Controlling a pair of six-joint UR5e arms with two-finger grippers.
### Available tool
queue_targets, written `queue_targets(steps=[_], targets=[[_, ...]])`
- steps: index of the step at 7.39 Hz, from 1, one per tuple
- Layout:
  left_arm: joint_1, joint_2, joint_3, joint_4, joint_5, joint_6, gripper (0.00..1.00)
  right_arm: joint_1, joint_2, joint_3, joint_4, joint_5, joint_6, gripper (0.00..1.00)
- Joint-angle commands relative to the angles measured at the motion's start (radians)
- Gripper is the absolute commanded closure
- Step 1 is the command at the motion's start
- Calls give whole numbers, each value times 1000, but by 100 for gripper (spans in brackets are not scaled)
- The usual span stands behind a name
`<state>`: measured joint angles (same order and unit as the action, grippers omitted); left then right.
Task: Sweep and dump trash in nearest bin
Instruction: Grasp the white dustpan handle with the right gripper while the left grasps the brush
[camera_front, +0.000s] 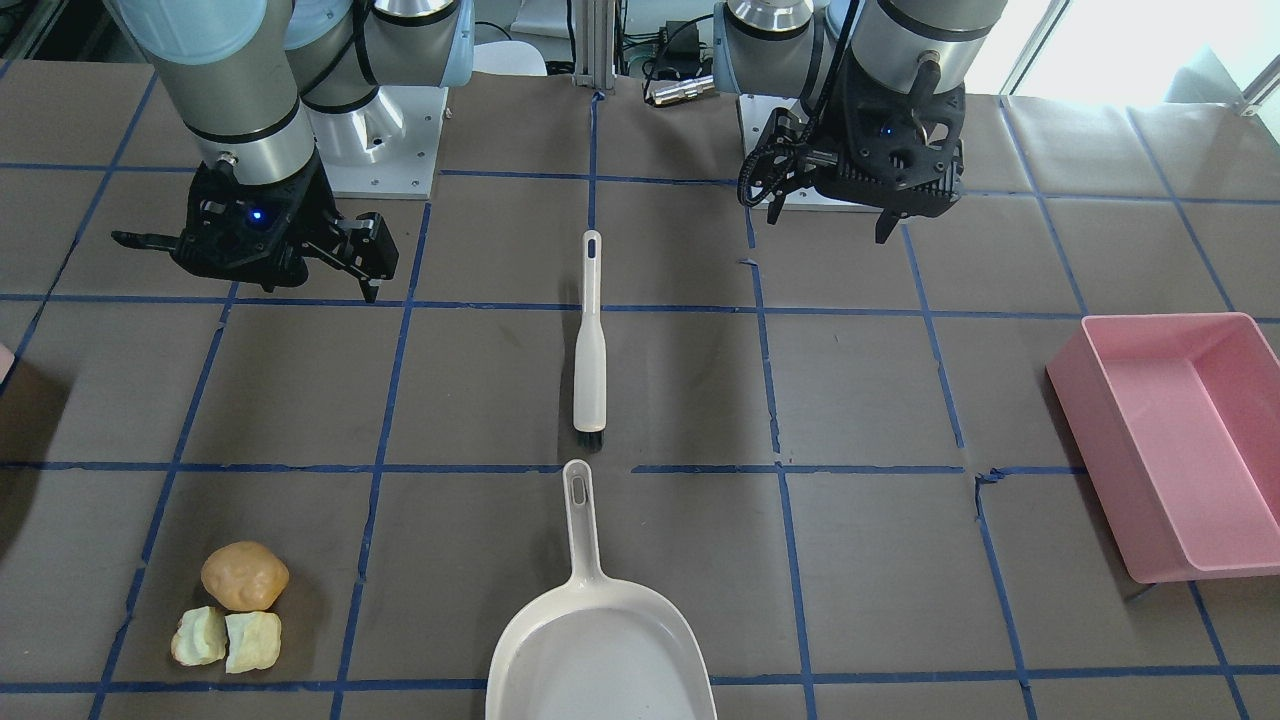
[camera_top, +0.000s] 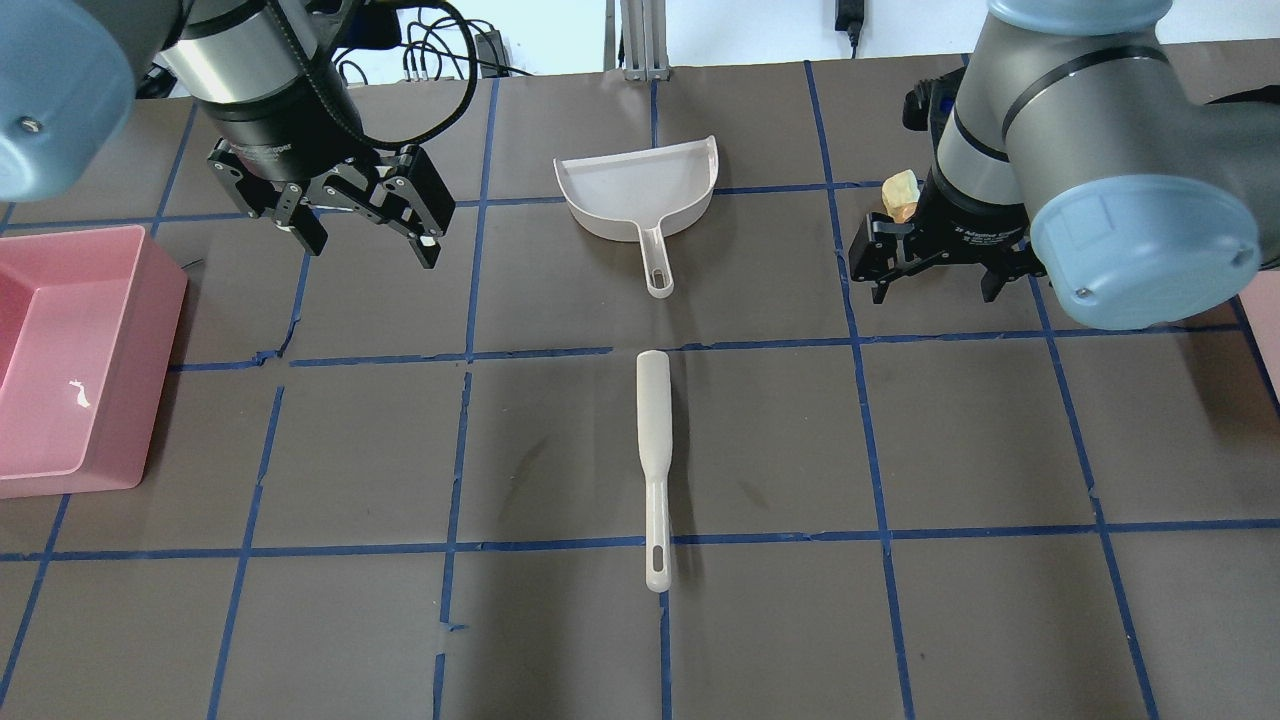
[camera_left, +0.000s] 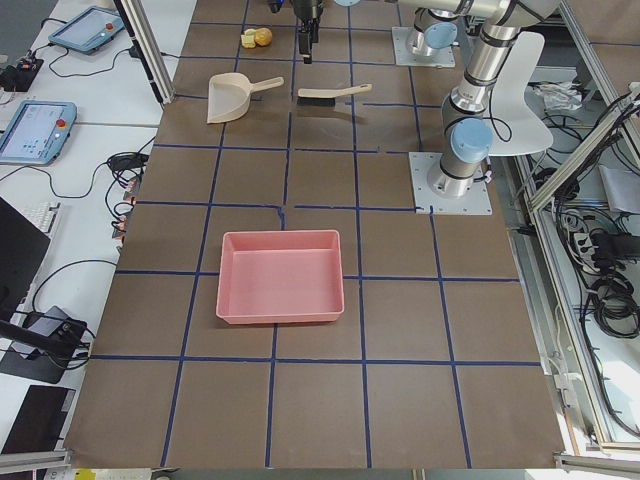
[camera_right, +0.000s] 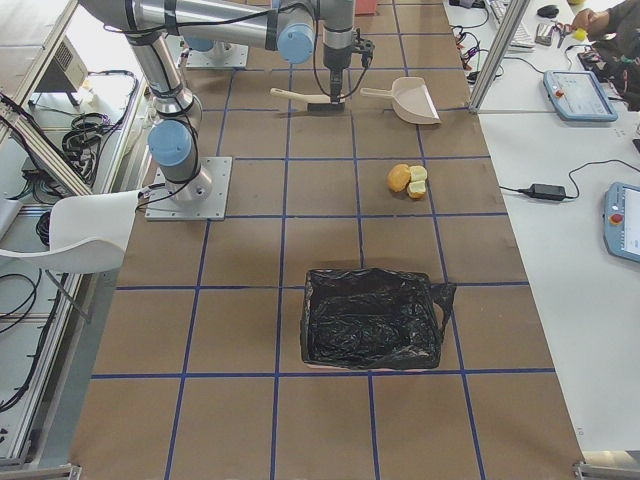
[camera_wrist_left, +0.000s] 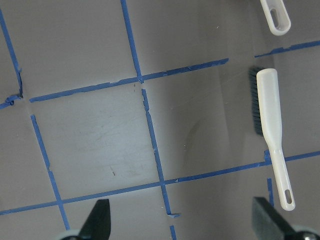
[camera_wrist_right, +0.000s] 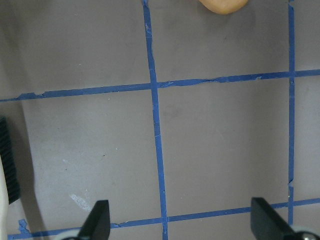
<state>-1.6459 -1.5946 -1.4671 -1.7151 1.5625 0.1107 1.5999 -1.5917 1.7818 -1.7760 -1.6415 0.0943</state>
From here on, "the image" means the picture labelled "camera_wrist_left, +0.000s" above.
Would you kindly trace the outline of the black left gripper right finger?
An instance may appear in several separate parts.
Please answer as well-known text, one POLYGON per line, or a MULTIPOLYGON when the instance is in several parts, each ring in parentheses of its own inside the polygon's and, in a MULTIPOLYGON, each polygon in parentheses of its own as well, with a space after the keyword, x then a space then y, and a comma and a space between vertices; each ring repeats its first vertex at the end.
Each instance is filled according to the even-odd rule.
POLYGON ((258 240, 291 240, 295 230, 264 197, 253 197, 252 229, 258 240))

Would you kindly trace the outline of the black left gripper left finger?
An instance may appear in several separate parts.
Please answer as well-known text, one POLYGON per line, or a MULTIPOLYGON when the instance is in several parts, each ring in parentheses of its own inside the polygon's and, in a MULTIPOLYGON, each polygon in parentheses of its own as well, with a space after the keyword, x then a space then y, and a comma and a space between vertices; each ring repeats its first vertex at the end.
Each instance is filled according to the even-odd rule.
POLYGON ((99 199, 79 231, 81 240, 108 240, 111 235, 109 199, 99 199))

